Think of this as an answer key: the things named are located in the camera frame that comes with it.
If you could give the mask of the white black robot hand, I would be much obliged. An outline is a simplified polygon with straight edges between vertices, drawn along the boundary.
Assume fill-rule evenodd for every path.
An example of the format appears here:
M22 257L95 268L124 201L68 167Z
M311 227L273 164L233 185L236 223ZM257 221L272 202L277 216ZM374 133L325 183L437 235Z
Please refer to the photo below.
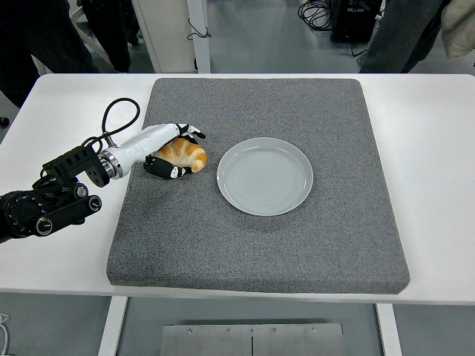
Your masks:
M109 147L102 151L102 158L108 162L106 171L112 179L123 178L134 164L144 163L148 155L158 151L176 137L185 136L206 138L204 133L189 124L169 123L148 126L119 147Z

